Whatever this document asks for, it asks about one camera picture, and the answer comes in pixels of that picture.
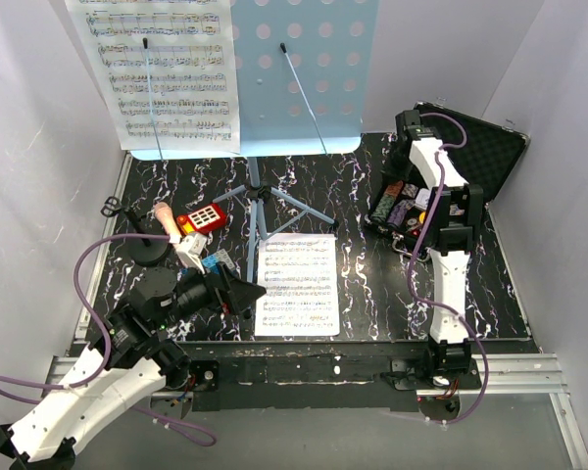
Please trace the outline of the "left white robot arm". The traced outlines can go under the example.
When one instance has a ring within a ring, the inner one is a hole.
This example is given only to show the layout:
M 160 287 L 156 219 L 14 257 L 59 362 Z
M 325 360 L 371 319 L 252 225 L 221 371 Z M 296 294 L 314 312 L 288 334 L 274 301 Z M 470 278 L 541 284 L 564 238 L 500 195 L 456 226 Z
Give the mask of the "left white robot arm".
M 14 469 L 72 468 L 91 439 L 139 401 L 187 384 L 192 360 L 168 329 L 202 309 L 242 314 L 266 291 L 223 263 L 182 276 L 147 269 L 63 379 L 25 417 L 0 425 L 0 453 Z

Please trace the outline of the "black microphone stand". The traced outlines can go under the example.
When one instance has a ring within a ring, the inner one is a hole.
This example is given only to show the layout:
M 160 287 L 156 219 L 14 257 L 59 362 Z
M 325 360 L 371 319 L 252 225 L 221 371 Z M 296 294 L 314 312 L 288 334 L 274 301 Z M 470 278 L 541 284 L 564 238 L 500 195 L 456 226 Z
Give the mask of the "black microphone stand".
M 147 232 L 141 222 L 142 217 L 120 198 L 109 196 L 100 213 L 107 218 L 122 214 L 133 231 L 140 235 L 139 238 L 128 238 L 126 241 L 129 256 L 139 266 L 155 266 L 169 253 L 171 245 L 168 242 L 143 238 Z

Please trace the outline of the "black poker chip case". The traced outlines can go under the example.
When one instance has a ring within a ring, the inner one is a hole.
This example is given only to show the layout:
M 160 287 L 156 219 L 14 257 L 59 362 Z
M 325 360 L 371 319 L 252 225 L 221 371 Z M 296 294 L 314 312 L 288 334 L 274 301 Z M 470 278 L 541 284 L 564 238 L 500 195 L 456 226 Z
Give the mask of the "black poker chip case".
M 434 129 L 446 143 L 460 142 L 459 129 L 465 130 L 467 135 L 465 146 L 460 150 L 450 150 L 448 155 L 461 176 L 468 183 L 478 185 L 483 190 L 482 225 L 486 205 L 494 200 L 516 162 L 523 155 L 529 143 L 528 137 L 485 120 L 429 103 L 418 103 L 412 110 L 423 114 L 424 125 Z M 415 200 L 418 191 L 426 188 L 417 169 L 409 163 L 407 158 L 400 155 L 399 146 L 396 123 L 396 133 L 390 139 L 390 148 L 381 171 L 381 189 L 368 211 L 367 226 L 376 233 L 392 239 L 393 249 L 408 256 L 414 250 L 423 226 L 426 209 L 423 211 L 414 205 L 399 228 L 389 226 L 386 221 L 378 224 L 369 219 L 388 184 L 399 180 L 404 182 L 394 207 L 400 200 Z M 418 256 L 425 257 L 427 251 L 426 247 L 421 248 Z

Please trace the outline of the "blue music stand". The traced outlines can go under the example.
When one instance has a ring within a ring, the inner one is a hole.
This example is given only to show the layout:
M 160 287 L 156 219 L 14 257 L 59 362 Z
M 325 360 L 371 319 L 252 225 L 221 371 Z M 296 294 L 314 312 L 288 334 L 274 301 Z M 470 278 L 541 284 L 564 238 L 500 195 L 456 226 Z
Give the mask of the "blue music stand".
M 239 156 L 345 154 L 363 132 L 376 1 L 236 1 Z

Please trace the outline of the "pink toy microphone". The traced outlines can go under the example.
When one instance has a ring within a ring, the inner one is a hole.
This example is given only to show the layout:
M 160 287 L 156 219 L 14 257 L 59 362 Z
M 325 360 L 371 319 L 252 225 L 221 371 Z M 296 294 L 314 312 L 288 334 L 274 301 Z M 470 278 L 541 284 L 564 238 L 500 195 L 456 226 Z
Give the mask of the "pink toy microphone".
M 170 242 L 177 245 L 182 240 L 182 234 L 179 231 L 172 208 L 165 202 L 157 203 L 153 207 L 154 216 L 161 223 L 165 232 L 170 236 Z

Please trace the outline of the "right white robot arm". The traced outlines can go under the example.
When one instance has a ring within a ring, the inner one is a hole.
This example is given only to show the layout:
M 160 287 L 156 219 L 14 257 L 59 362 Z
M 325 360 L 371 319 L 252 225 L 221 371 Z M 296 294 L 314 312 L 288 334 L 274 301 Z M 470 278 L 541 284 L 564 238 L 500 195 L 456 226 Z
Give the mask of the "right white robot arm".
M 468 183 L 448 155 L 466 145 L 466 131 L 459 129 L 460 142 L 446 143 L 424 125 L 423 118 L 419 111 L 407 110 L 396 116 L 396 123 L 400 155 L 417 169 L 430 190 L 413 256 L 423 247 L 430 253 L 433 298 L 419 297 L 413 280 L 408 280 L 413 298 L 433 308 L 427 350 L 416 376 L 442 390 L 455 388 L 470 372 L 469 339 L 474 333 L 466 325 L 466 275 L 481 226 L 483 190 Z

